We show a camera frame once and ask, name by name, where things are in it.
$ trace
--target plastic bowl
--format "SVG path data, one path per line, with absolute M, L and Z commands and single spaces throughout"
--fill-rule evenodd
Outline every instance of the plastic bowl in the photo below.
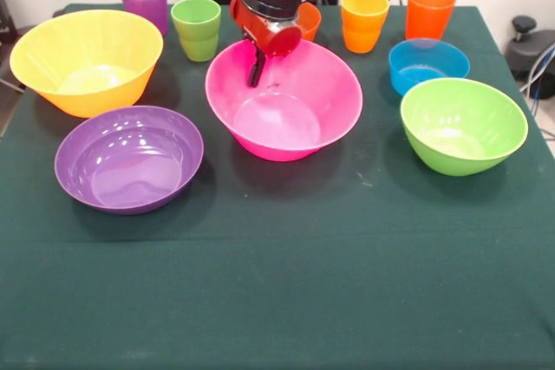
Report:
M 528 135 L 519 105 L 498 89 L 461 78 L 425 81 L 401 102 L 410 145 L 439 173 L 471 175 L 515 153 Z
M 391 84 L 405 95 L 416 84 L 441 77 L 465 78 L 470 62 L 453 45 L 435 39 L 411 39 L 395 45 L 389 52 Z
M 269 57 L 259 84 L 247 86 L 255 47 L 244 40 L 222 51 L 206 75 L 213 112 L 237 141 L 262 159 L 304 158 L 341 139 L 362 111 L 362 89 L 337 55 L 301 40 Z
M 139 214 L 174 198 L 199 169 L 203 152 L 199 130 L 181 114 L 124 107 L 76 127 L 58 148 L 55 175 L 86 205 Z
M 93 117 L 133 105 L 143 94 L 163 39 L 147 19 L 84 10 L 33 28 L 14 47 L 14 76 L 63 112 Z

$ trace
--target table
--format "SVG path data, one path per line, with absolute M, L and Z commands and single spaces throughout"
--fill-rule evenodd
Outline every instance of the table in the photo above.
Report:
M 66 11 L 119 5 L 72 4 Z M 432 172 L 402 132 L 387 54 L 343 46 L 337 7 L 317 41 L 357 73 L 363 114 L 289 164 L 244 151 L 205 98 L 207 63 L 173 29 L 141 103 L 206 142 L 198 176 L 137 217 L 89 209 L 56 183 L 80 120 L 26 92 L 0 143 L 0 368 L 547 368 L 555 364 L 555 163 L 474 7 L 445 40 L 470 78 L 505 91 L 531 129 L 488 172 Z M 240 38 L 223 10 L 219 49 Z

